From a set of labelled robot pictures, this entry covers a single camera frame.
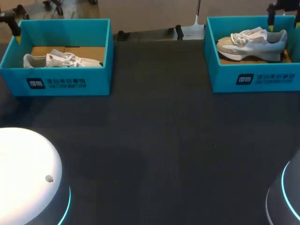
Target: black tabletop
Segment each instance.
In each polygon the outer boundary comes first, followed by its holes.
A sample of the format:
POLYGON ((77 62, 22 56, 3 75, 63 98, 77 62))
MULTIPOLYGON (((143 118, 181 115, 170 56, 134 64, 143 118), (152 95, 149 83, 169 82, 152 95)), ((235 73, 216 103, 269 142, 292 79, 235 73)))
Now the black tabletop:
POLYGON ((0 86, 1 126, 57 148, 74 225, 264 225, 268 188, 300 144, 299 94, 213 94, 199 40, 117 43, 108 97, 0 86))

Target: shoe sole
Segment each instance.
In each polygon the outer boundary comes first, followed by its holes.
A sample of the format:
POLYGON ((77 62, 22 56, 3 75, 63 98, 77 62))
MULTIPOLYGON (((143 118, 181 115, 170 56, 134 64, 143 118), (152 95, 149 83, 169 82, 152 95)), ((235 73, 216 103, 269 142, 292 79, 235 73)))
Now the shoe sole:
POLYGON ((225 56, 225 57, 227 57, 231 60, 234 60, 234 61, 241 61, 247 56, 256 56, 256 57, 258 57, 262 60, 272 61, 272 62, 280 62, 281 61, 281 53, 261 53, 261 52, 258 52, 256 54, 232 55, 232 54, 222 52, 218 49, 217 49, 217 51, 220 54, 222 54, 223 56, 225 56))

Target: glowing light strip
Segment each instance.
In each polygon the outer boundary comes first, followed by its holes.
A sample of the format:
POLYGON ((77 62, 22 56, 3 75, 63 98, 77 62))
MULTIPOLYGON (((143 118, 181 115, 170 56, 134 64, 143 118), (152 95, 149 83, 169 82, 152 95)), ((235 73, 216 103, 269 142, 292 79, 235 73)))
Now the glowing light strip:
POLYGON ((287 165, 289 165, 290 162, 288 162, 282 172, 282 176, 281 176, 281 187, 282 187, 282 192, 283 192, 283 196, 285 197, 285 201, 287 203, 287 205, 289 206, 290 210, 292 211, 292 213, 295 215, 295 217, 300 221, 300 217, 298 216, 298 214, 296 213, 296 211, 293 209, 292 205, 290 204, 289 200, 287 199, 286 193, 285 193, 285 187, 283 185, 283 176, 285 174, 285 169, 287 168, 287 165))
POLYGON ((64 219, 65 219, 65 217, 66 217, 66 215, 68 213, 68 210, 69 210, 69 207, 70 207, 70 203, 71 203, 71 188, 70 187, 69 187, 69 191, 70 191, 70 194, 69 194, 69 203, 67 204, 67 209, 65 211, 64 216, 61 218, 60 222, 57 225, 61 225, 62 224, 62 222, 64 221, 64 219))

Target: blue box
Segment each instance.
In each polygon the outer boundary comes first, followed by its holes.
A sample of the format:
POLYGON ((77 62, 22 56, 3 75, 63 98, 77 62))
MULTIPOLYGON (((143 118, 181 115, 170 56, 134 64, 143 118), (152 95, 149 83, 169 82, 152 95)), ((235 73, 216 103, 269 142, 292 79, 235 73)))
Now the blue box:
POLYGON ((0 72, 14 96, 109 95, 113 67, 113 35, 108 19, 22 20, 22 40, 12 37, 0 72), (23 57, 34 46, 105 47, 103 67, 23 68, 23 57), (72 86, 50 80, 81 81, 72 86), (38 89, 30 82, 41 84, 38 89))
POLYGON ((269 30, 267 16, 208 17, 204 54, 213 92, 291 91, 300 90, 300 28, 294 28, 294 16, 276 16, 274 32, 288 33, 287 52, 292 63, 222 65, 216 41, 262 27, 269 30))

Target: white sneaker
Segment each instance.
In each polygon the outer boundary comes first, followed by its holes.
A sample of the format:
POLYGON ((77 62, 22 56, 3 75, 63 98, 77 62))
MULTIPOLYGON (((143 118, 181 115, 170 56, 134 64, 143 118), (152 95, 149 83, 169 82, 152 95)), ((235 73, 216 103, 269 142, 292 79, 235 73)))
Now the white sneaker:
POLYGON ((247 56, 256 56, 267 61, 280 61, 287 42, 285 30, 267 32, 261 27, 244 30, 218 40, 217 50, 227 58, 240 61, 247 56))
POLYGON ((50 54, 35 57, 30 54, 24 56, 25 68, 42 67, 102 67, 103 63, 98 60, 79 58, 72 53, 62 53, 53 49, 50 54))

